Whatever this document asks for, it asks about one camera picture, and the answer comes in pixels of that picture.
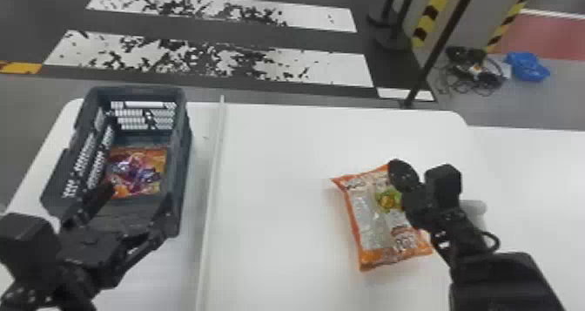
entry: crosswalk marking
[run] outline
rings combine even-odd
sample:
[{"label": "crosswalk marking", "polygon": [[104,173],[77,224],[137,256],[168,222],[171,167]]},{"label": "crosswalk marking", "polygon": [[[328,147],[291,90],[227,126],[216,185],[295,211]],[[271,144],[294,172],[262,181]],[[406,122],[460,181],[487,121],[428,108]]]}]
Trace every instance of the crosswalk marking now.
[{"label": "crosswalk marking", "polygon": [[88,10],[356,32],[349,9],[259,0],[91,0]]},{"label": "crosswalk marking", "polygon": [[[380,98],[405,99],[409,92],[409,89],[378,88],[378,96],[380,96]],[[434,102],[434,97],[430,91],[419,91],[415,100]]]},{"label": "crosswalk marking", "polygon": [[373,87],[361,54],[68,30],[47,65]]}]

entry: orange snack bag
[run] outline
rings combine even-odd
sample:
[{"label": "orange snack bag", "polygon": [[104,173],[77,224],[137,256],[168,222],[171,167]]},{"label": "orange snack bag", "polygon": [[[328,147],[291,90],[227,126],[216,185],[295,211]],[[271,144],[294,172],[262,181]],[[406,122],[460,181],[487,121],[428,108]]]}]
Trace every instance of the orange snack bag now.
[{"label": "orange snack bag", "polygon": [[433,252],[408,222],[400,192],[389,183],[387,168],[331,179],[345,195],[361,271]]}]

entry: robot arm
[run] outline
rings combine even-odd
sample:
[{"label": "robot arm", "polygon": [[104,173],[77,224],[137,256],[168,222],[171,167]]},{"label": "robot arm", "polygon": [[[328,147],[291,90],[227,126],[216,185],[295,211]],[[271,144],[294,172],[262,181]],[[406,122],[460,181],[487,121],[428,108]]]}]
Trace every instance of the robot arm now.
[{"label": "robot arm", "polygon": [[529,254],[497,254],[499,239],[467,218],[460,206],[457,169],[437,166],[425,172],[423,184],[408,163],[393,159],[388,176],[402,193],[410,223],[429,232],[431,243],[449,266],[452,311],[564,310]]},{"label": "robot arm", "polygon": [[59,234],[42,218],[9,213],[0,219],[0,261],[14,278],[0,310],[95,310],[91,300],[114,288],[125,273],[166,239],[166,217],[142,233],[121,234],[86,226],[113,195],[105,184],[86,194],[62,220]]}]

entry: yellow and black striped tape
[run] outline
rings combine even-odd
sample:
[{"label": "yellow and black striped tape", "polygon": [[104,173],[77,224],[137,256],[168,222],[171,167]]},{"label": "yellow and black striped tape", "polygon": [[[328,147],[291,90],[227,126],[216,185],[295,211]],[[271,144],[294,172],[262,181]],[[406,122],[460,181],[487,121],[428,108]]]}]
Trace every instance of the yellow and black striped tape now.
[{"label": "yellow and black striped tape", "polygon": [[447,0],[428,0],[427,7],[422,12],[419,24],[414,30],[412,37],[413,47],[422,47],[425,45],[425,39],[433,31],[434,22],[439,14],[445,9]]},{"label": "yellow and black striped tape", "polygon": [[37,74],[42,64],[0,61],[0,73]]},{"label": "yellow and black striped tape", "polygon": [[492,38],[487,43],[487,46],[483,49],[485,52],[491,53],[494,51],[495,46],[500,42],[506,31],[510,29],[510,25],[512,25],[512,22],[516,19],[518,13],[520,13],[524,6],[526,6],[526,3],[528,3],[528,0],[518,0],[518,3],[512,6],[512,8],[506,14],[504,21],[500,24],[498,29],[495,30],[494,35],[492,35]]}]

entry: black plastic basket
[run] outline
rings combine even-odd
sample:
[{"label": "black plastic basket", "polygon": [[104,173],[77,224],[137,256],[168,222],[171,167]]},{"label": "black plastic basket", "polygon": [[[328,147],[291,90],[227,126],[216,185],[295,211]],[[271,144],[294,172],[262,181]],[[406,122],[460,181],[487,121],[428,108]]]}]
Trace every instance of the black plastic basket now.
[{"label": "black plastic basket", "polygon": [[185,94],[159,86],[95,87],[85,97],[64,149],[41,196],[49,214],[63,220],[84,195],[104,181],[106,160],[115,146],[164,149],[165,170],[157,193],[109,200],[89,226],[134,233],[158,217],[171,237],[180,227],[192,133]]}]

